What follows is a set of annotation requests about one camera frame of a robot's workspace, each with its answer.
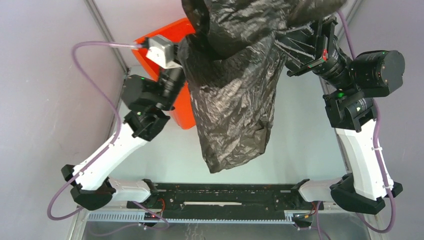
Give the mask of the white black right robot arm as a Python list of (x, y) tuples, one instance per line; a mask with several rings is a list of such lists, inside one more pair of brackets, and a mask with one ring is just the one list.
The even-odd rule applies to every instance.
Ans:
[(312, 72), (334, 88), (323, 96), (325, 111), (350, 167), (341, 178), (301, 181), (290, 201), (297, 209), (323, 201), (348, 212), (376, 215), (385, 207), (385, 198), (398, 196), (403, 186), (390, 177), (378, 147), (374, 99), (403, 85), (405, 58), (397, 50), (366, 51), (350, 58), (338, 45), (336, 25), (335, 17), (327, 17), (285, 30), (277, 41), (287, 55), (288, 76)]

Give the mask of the black plastic trash bag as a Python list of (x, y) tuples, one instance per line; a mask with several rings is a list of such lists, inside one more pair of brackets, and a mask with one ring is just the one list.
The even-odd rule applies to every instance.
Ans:
[(287, 55), (286, 30), (339, 10), (343, 0), (184, 0), (194, 28), (184, 71), (202, 157), (210, 173), (266, 151)]

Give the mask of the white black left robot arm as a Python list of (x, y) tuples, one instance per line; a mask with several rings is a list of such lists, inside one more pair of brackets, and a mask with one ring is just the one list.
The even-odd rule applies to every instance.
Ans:
[(65, 165), (61, 172), (72, 186), (75, 203), (94, 211), (112, 201), (141, 203), (153, 208), (158, 202), (155, 185), (149, 179), (125, 181), (110, 177), (135, 150), (153, 140), (165, 127), (186, 77), (177, 58), (177, 44), (162, 35), (148, 37), (133, 49), (147, 49), (147, 58), (159, 66), (157, 80), (131, 75), (121, 99), (129, 109), (117, 118), (114, 134), (90, 157), (77, 165)]

